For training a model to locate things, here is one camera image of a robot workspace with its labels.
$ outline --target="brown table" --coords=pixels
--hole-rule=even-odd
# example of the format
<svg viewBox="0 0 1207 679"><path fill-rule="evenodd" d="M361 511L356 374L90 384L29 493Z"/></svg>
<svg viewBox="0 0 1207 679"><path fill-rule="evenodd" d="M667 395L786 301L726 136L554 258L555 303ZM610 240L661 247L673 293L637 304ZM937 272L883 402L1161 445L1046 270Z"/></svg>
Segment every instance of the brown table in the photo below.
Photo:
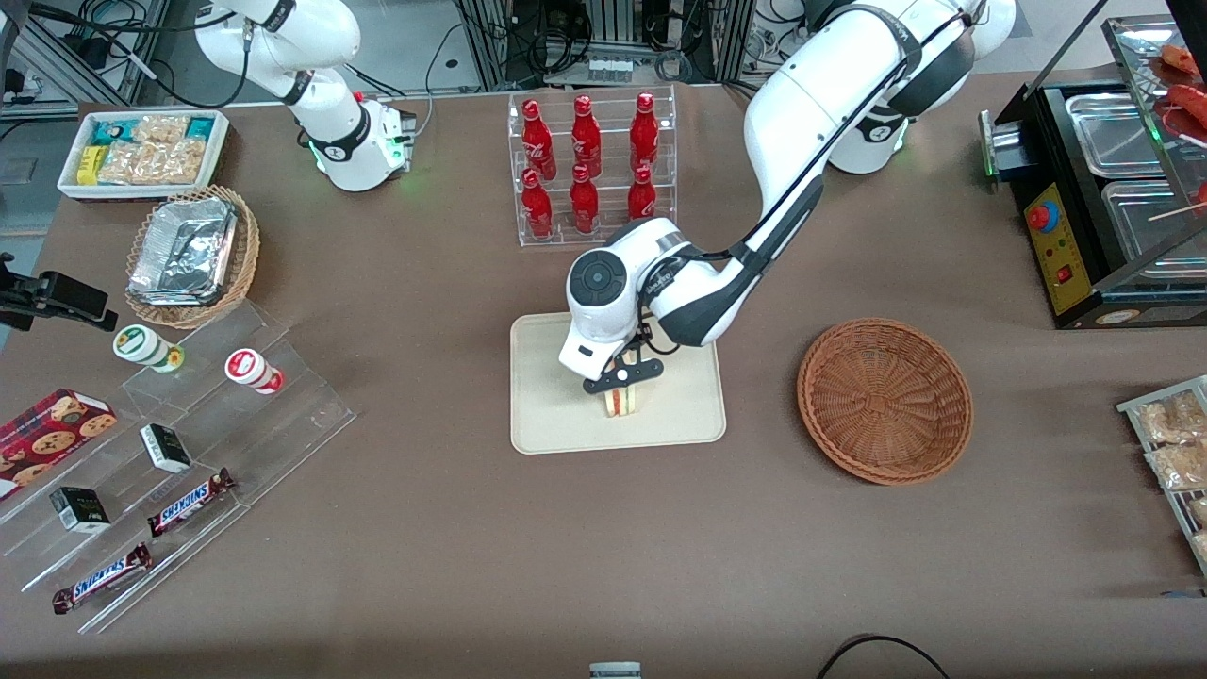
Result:
<svg viewBox="0 0 1207 679"><path fill-rule="evenodd" d="M541 458L508 440L508 327L565 309L575 253L515 244L506 98L439 100L414 170L365 194L315 171L284 107L232 109L221 182L263 230L251 295L361 417L99 637L0 572L10 677L812 677L859 632L958 677L1201 677L1207 603L1156 596L1201 580L1113 406L1207 371L1207 332L1051 328L1011 199L978 177L975 113L1018 81L974 77L885 171L828 175L718 343L719 443ZM678 96L681 224L722 247L759 204L744 100ZM124 309L146 209L64 200L40 268ZM810 339L864 315L925 329L968 377L972 445L932 484L862 484L800 425ZM0 356L0 412L132 373L109 335L40 320ZM927 675L864 648L832 677L876 672Z"/></svg>

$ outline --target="basket of foil trays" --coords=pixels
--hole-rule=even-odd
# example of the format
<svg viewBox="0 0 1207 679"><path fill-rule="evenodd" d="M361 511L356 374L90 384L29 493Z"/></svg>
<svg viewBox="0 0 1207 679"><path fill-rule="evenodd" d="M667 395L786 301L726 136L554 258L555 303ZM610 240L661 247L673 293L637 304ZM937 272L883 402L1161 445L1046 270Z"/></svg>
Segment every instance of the basket of foil trays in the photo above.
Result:
<svg viewBox="0 0 1207 679"><path fill-rule="evenodd" d="M192 329L247 295L258 253L256 216L238 193L209 186L173 195L134 239L126 299L142 320Z"/></svg>

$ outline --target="yellow control panel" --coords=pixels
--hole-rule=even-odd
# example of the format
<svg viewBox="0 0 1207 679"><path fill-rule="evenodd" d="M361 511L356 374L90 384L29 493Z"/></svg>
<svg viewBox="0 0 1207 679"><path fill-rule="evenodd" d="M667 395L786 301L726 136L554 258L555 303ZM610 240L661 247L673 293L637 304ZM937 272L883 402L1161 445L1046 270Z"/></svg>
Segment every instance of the yellow control panel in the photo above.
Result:
<svg viewBox="0 0 1207 679"><path fill-rule="evenodd" d="M1056 185L1040 193L1022 216L1027 219L1031 246L1036 250L1039 270L1044 274L1053 309L1062 314L1089 297L1094 286L1085 273L1085 263L1065 216L1065 204Z"/></svg>

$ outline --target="red bottle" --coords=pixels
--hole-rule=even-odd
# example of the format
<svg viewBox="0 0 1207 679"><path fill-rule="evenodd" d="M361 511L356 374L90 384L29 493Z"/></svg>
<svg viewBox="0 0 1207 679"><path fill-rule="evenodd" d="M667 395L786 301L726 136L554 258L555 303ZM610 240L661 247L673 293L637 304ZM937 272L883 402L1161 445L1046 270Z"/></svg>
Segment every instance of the red bottle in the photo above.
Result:
<svg viewBox="0 0 1207 679"><path fill-rule="evenodd" d="M629 164L632 171L641 165L654 166L658 159L658 118L654 117L654 95L637 94L637 115L629 128Z"/></svg>
<svg viewBox="0 0 1207 679"><path fill-rule="evenodd" d="M575 162L587 165L591 176L599 176L604 171L604 141L600 123L591 113L591 98L585 94L575 98L575 127L570 137L575 141Z"/></svg>
<svg viewBox="0 0 1207 679"><path fill-rule="evenodd" d="M587 165L575 165L575 185L570 187L570 203L575 206L575 228L579 233L595 233L595 217L600 213L600 193L591 183Z"/></svg>
<svg viewBox="0 0 1207 679"><path fill-rule="evenodd" d="M658 193L649 183L649 165L641 165L632 172L634 182L629 187L629 218L642 218L654 216L654 203Z"/></svg>
<svg viewBox="0 0 1207 679"><path fill-rule="evenodd" d="M524 111L524 154L529 166L536 168L546 181L553 181L558 176L558 160L553 158L553 134L541 119L541 106L527 99L520 110Z"/></svg>
<svg viewBox="0 0 1207 679"><path fill-rule="evenodd" d="M524 168L520 175L524 181L524 192L520 193L520 201L524 203L524 216L527 218L529 229L532 238L548 240L553 235L553 204L549 194L541 186L541 177L532 168Z"/></svg>

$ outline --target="brown wicker basket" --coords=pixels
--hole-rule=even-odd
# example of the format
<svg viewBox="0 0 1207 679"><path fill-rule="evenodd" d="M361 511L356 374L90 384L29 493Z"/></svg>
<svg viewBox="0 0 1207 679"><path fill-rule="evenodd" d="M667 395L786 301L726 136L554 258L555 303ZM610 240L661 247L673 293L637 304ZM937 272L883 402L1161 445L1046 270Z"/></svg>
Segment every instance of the brown wicker basket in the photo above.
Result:
<svg viewBox="0 0 1207 679"><path fill-rule="evenodd" d="M973 431L972 394L951 357L922 332L879 317L817 338L797 375L797 405L822 452L885 486L939 476Z"/></svg>
<svg viewBox="0 0 1207 679"><path fill-rule="evenodd" d="M239 302L247 295L251 287L251 279L256 275L256 257L260 254L260 226L256 223L256 215L251 213L247 203L238 193L222 186L206 186L200 191L189 191L168 198L174 200L200 200L203 198L222 198L239 209L239 221L234 227L234 244L231 248L231 263L227 264L227 289L216 304L210 306L152 306L134 300L130 293L126 293L126 300L134 309L134 314L140 318L157 324L192 329L199 327L215 317L225 315L234 309ZM126 274L134 273L134 264L142 252L142 239L146 238L147 227L151 223L151 215L142 219L142 227L134 236L134 247L126 258Z"/></svg>

